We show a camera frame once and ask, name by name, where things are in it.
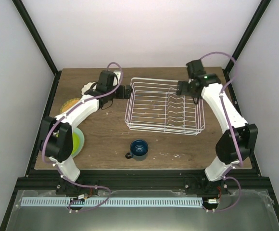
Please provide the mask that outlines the pale green plate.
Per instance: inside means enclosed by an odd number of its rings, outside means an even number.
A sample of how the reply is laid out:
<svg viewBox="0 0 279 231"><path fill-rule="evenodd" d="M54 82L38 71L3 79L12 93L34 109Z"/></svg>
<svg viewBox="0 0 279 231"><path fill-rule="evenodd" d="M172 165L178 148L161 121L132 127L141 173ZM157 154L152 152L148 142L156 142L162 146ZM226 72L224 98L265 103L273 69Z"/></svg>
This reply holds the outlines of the pale green plate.
<svg viewBox="0 0 279 231"><path fill-rule="evenodd" d="M82 150L82 148L83 148L83 146L84 146L84 142L85 142L85 137L84 137L84 134L83 134L83 132L79 129L79 128L74 128L74 130L73 130L73 133L77 133L78 135L79 135L79 137L80 137L80 151L79 151L79 153L81 152L81 150Z"/></svg>

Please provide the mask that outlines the woven bamboo plate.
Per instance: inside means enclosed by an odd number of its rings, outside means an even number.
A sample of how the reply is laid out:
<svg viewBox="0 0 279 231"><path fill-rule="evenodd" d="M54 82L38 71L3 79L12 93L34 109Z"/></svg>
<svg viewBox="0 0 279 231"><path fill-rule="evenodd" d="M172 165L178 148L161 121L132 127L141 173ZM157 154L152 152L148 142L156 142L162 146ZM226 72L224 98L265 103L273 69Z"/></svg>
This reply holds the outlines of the woven bamboo plate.
<svg viewBox="0 0 279 231"><path fill-rule="evenodd" d="M59 113L62 114L65 111L69 110L71 107L73 107L80 99L79 98L73 98L68 101L66 101L60 108Z"/></svg>

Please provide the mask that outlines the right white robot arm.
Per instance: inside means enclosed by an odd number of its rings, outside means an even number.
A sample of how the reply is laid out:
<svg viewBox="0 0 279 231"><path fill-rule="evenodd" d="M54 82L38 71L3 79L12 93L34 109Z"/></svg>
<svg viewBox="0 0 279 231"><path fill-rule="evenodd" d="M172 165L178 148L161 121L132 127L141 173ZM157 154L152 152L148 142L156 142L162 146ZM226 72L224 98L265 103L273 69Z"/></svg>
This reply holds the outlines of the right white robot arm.
<svg viewBox="0 0 279 231"><path fill-rule="evenodd" d="M225 93L217 74L206 73L201 60L186 63L188 81L179 81L176 94L190 96L195 104L204 100L216 116L222 136L216 144L216 158L204 170L200 190L210 194L216 189L216 181L223 180L227 173L242 166L245 159L254 153L258 135L255 124L249 124L236 110Z"/></svg>

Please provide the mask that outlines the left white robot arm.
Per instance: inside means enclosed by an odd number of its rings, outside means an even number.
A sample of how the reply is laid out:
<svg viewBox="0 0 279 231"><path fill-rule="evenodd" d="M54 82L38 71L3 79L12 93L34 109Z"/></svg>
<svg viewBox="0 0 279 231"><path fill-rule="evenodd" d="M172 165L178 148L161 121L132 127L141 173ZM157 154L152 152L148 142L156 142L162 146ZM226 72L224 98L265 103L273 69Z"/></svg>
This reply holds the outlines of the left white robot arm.
<svg viewBox="0 0 279 231"><path fill-rule="evenodd" d="M61 176L68 181L67 189L72 194L83 191L84 182L73 157L73 132L88 116L100 110L113 99L128 99L132 88L121 84L123 72L103 70L96 82L89 82L81 89L81 98L69 109L55 117L47 116L41 122L38 148L42 160L54 164Z"/></svg>

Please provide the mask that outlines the white scalloped bowl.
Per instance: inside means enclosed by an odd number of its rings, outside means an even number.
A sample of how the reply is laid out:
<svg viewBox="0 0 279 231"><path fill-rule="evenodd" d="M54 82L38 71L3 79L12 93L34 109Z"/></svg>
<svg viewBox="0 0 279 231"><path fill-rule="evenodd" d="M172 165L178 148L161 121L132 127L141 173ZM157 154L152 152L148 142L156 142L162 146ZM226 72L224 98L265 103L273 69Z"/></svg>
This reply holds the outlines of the white scalloped bowl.
<svg viewBox="0 0 279 231"><path fill-rule="evenodd" d="M96 89L96 82L89 82L87 84L85 84L82 89L81 89L81 95L85 95L85 92L88 91L89 89Z"/></svg>

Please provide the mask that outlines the lime green plate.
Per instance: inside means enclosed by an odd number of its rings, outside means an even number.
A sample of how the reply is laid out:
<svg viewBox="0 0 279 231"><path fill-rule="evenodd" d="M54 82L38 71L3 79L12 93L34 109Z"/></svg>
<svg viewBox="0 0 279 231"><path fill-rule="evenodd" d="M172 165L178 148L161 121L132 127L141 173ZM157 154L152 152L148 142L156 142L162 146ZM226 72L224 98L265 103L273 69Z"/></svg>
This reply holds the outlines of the lime green plate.
<svg viewBox="0 0 279 231"><path fill-rule="evenodd" d="M78 155L80 151L80 137L77 133L73 133L73 150L71 153L72 157L75 157L76 155Z"/></svg>

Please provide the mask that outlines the white wire dish rack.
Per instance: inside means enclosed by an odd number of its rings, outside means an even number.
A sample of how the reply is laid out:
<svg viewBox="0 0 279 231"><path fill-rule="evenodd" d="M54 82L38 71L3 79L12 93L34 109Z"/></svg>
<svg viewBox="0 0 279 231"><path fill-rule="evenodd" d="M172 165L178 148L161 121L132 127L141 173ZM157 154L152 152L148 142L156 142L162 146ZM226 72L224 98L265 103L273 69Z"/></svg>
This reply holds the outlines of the white wire dish rack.
<svg viewBox="0 0 279 231"><path fill-rule="evenodd" d="M203 101L176 94L178 81L134 77L125 123L130 130L198 135L205 129Z"/></svg>

